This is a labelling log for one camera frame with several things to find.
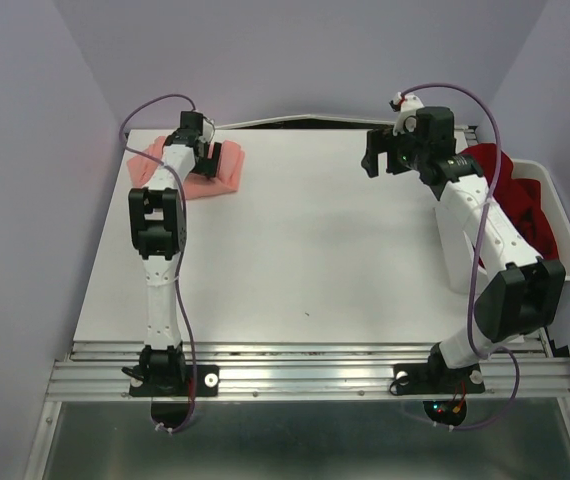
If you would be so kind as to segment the pink pleated skirt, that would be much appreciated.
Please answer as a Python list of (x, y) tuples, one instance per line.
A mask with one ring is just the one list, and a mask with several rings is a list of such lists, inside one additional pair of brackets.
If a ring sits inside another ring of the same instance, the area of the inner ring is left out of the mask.
[[(245, 152), (233, 141), (221, 144), (218, 172), (213, 179), (190, 173), (183, 182), (187, 200), (235, 193), (239, 190)], [(141, 188), (151, 179), (159, 165), (142, 156), (135, 155), (127, 162), (127, 169), (133, 187)]]

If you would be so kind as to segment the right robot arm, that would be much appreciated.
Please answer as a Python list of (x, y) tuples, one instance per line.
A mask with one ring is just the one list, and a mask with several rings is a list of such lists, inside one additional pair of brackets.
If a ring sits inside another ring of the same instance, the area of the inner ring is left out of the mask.
[(398, 114), (393, 126), (368, 131), (362, 168), (377, 177), (378, 157), (385, 154), (388, 173), (417, 172), (478, 255), (471, 274), (483, 268), (488, 283), (472, 294), (461, 331), (435, 344), (425, 362), (394, 365), (390, 390), (397, 396), (446, 394), (463, 385), (479, 393), (481, 360), (552, 322), (566, 271), (518, 232), (494, 200), (480, 164), (457, 153), (449, 108), (424, 106), (414, 95), (393, 101), (392, 108)]

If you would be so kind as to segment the red skirt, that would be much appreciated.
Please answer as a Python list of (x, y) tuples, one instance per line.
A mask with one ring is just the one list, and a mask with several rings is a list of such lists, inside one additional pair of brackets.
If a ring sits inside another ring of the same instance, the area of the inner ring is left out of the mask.
[(519, 234), (545, 260), (559, 258), (557, 243), (542, 209), (541, 183), (534, 179), (513, 176), (514, 163), (501, 153), (501, 168), (494, 198)]

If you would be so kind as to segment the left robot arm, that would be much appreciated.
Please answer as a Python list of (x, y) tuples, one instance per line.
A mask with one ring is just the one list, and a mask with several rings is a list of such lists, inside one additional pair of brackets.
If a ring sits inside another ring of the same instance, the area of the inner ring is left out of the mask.
[(183, 111), (178, 128), (163, 141), (151, 177), (128, 194), (132, 244), (143, 261), (147, 327), (138, 364), (126, 367), (137, 390), (187, 395), (193, 373), (186, 363), (178, 320), (176, 281), (187, 238), (182, 183), (190, 173), (217, 173), (220, 146), (214, 125), (198, 111)]

